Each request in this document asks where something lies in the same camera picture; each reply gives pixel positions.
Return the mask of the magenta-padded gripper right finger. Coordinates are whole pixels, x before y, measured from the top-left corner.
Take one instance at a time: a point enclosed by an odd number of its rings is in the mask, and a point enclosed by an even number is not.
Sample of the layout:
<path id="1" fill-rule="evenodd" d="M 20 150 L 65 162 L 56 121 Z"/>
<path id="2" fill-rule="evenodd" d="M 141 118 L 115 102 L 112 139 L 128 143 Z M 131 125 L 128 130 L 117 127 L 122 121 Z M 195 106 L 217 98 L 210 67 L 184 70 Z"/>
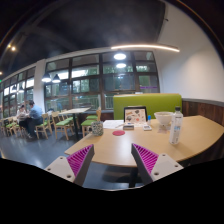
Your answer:
<path id="1" fill-rule="evenodd" d="M 135 143 L 132 144 L 131 153 L 145 185 L 182 169 L 182 166 L 168 154 L 156 154 Z"/>

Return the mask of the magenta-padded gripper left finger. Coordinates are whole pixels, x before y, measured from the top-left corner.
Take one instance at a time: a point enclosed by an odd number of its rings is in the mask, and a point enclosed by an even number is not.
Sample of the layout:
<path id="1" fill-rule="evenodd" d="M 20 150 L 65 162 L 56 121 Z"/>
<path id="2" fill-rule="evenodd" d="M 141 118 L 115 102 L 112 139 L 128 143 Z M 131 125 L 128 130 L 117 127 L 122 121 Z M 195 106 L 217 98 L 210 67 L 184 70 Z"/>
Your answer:
<path id="1" fill-rule="evenodd" d="M 59 156 L 45 170 L 82 186 L 94 154 L 94 145 L 91 144 L 68 157 Z"/>

